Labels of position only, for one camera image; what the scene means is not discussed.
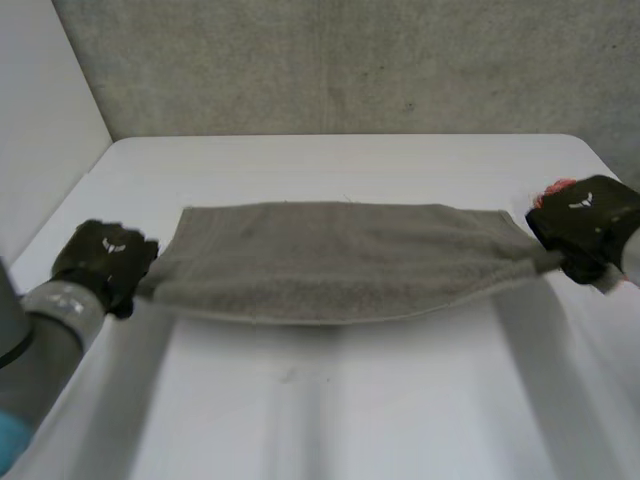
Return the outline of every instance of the table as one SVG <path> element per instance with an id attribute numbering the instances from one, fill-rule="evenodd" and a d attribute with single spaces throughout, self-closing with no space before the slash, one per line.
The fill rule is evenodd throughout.
<path id="1" fill-rule="evenodd" d="M 166 245 L 185 206 L 338 200 L 505 209 L 612 175 L 564 135 L 121 140 L 11 273 L 47 279 L 76 225 Z M 108 320 L 9 478 L 598 479 L 640 469 L 640 295 L 552 273 L 414 321 L 254 327 L 140 304 Z"/>

